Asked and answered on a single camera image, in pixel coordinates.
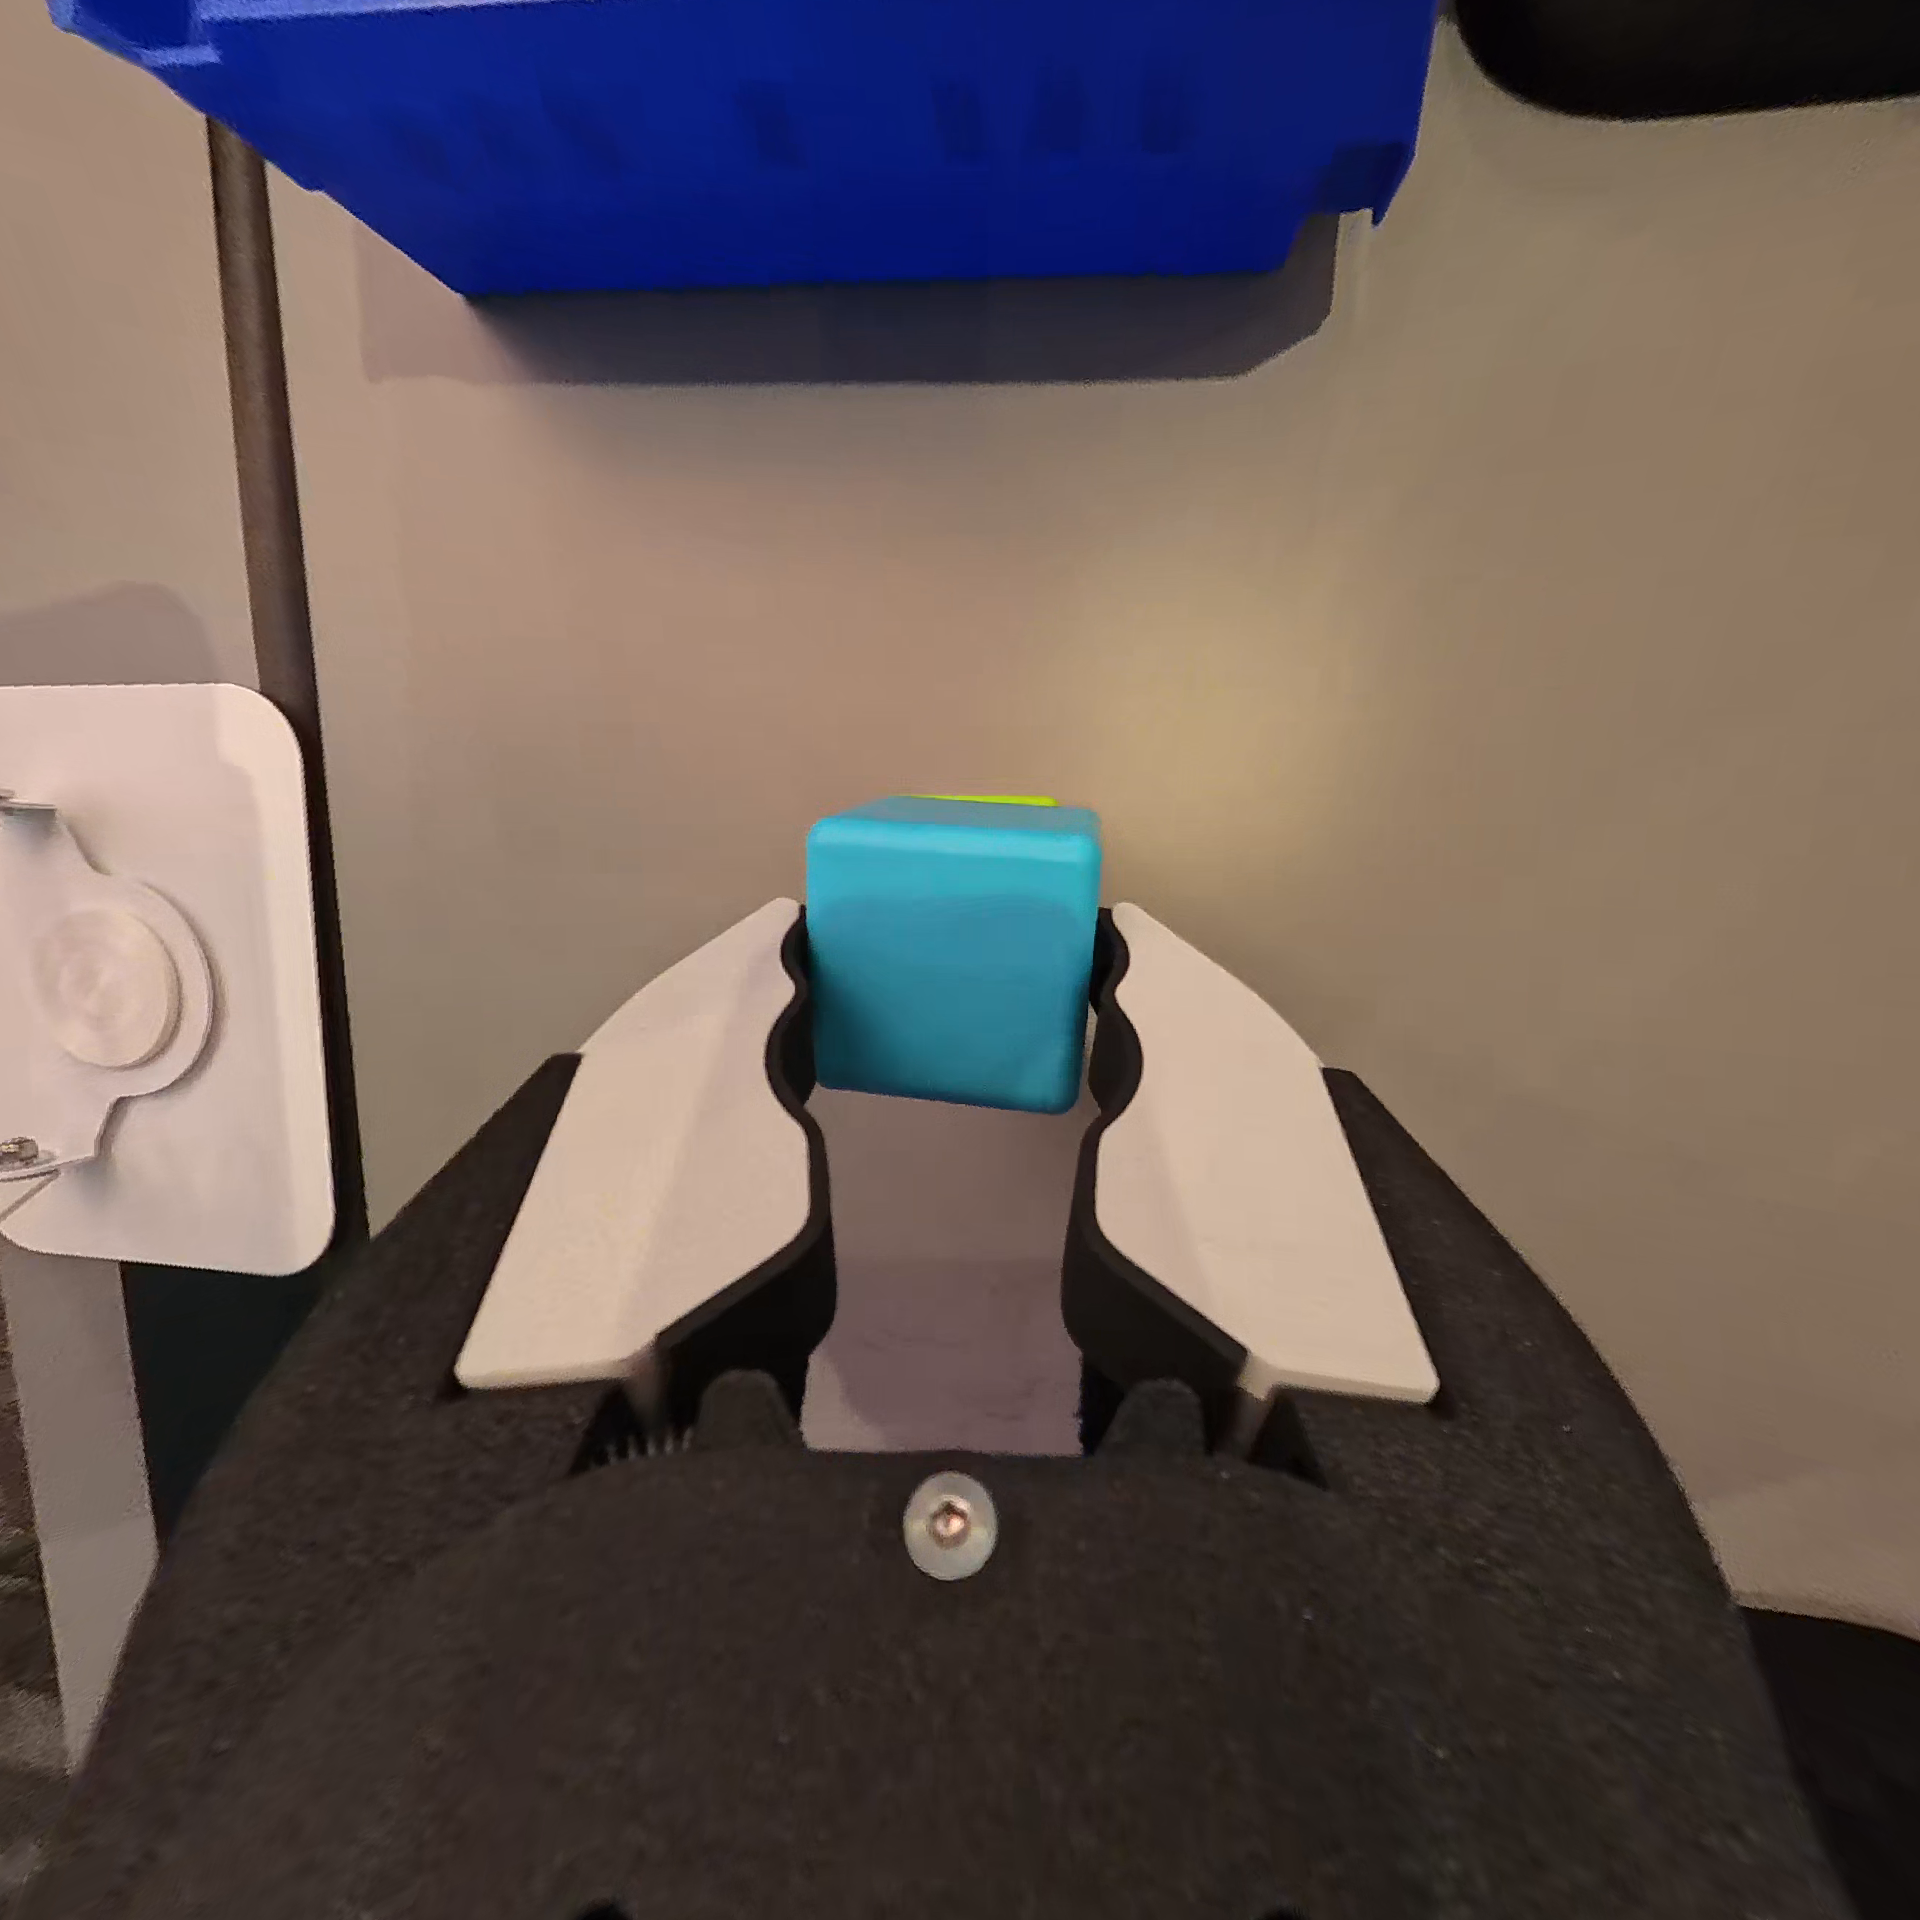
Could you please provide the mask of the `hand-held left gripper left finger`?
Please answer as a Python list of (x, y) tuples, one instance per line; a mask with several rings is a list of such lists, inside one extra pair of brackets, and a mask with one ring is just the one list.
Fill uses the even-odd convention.
[(800, 901), (642, 985), (580, 1047), (454, 1380), (612, 1384), (653, 1434), (768, 1374), (798, 1416), (838, 1314)]

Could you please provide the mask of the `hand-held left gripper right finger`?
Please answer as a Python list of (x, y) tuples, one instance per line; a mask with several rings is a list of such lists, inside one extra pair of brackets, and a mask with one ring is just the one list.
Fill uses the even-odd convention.
[(1086, 1452), (1142, 1384), (1249, 1452), (1301, 1392), (1438, 1404), (1322, 1061), (1135, 904), (1096, 920), (1086, 1092), (1064, 1246)]

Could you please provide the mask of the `light blue cube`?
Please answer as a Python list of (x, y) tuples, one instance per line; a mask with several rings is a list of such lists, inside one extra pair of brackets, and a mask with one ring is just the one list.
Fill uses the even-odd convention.
[(815, 1082), (1055, 1117), (1080, 1098), (1104, 830), (884, 796), (806, 834)]

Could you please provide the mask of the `blue plastic bin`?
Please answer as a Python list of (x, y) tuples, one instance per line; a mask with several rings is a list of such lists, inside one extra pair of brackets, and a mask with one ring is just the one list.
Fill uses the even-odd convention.
[(462, 297), (1238, 277), (1382, 216), (1438, 2), (49, 2)]

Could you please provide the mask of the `white document stand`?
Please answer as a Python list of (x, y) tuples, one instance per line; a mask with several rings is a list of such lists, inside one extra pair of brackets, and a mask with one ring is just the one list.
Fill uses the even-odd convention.
[(238, 685), (3, 689), (3, 1240), (294, 1277), (338, 1227), (305, 769)]

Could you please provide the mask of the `dark rectangular table pad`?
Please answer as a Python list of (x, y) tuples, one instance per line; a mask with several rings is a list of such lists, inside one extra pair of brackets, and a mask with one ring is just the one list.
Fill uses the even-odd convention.
[(316, 1300), (310, 1272), (122, 1262), (122, 1316), (158, 1540)]

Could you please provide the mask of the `black wrist rest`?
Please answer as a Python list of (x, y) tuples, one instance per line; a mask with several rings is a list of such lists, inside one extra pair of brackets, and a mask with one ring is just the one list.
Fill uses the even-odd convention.
[(1452, 2), (1504, 92), (1671, 119), (1916, 96), (1916, 2)]
[(1916, 1917), (1916, 1640), (1744, 1608), (1818, 1830), (1860, 1917)]

